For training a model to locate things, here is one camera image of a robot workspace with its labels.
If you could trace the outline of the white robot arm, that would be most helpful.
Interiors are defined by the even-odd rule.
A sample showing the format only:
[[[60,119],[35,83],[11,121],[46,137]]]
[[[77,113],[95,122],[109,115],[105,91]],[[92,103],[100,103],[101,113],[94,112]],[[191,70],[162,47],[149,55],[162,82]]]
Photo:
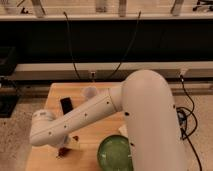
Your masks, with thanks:
[[[165,78],[152,70],[130,74],[61,117],[36,111],[30,143],[63,146],[69,133],[117,112],[124,113],[134,171],[187,171],[172,91]]]

